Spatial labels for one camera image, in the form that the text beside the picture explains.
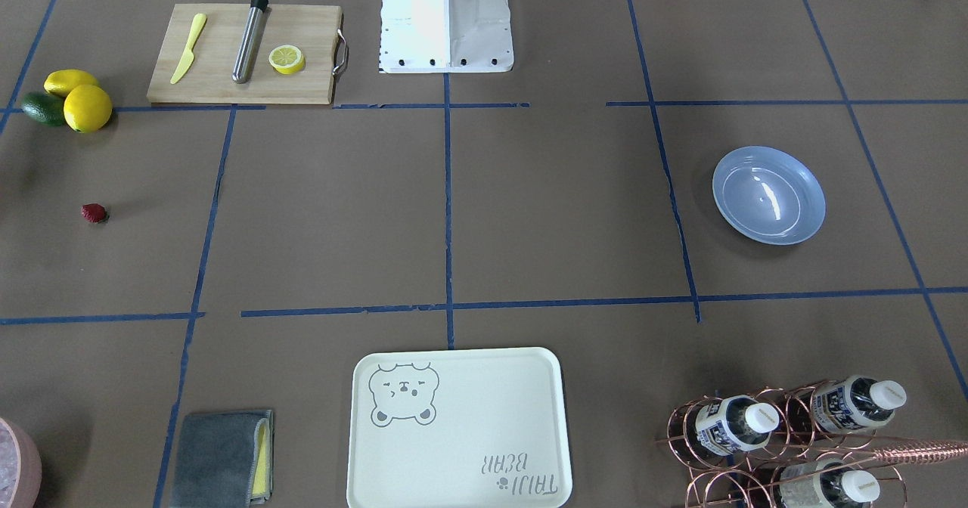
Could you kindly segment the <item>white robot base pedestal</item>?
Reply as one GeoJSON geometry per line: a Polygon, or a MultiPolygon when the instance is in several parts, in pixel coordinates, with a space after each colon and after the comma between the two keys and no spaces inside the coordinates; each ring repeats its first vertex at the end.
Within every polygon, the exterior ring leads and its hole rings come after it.
{"type": "Polygon", "coordinates": [[[509,0],[381,0],[380,19],[380,73],[501,73],[514,67],[509,0]]]}

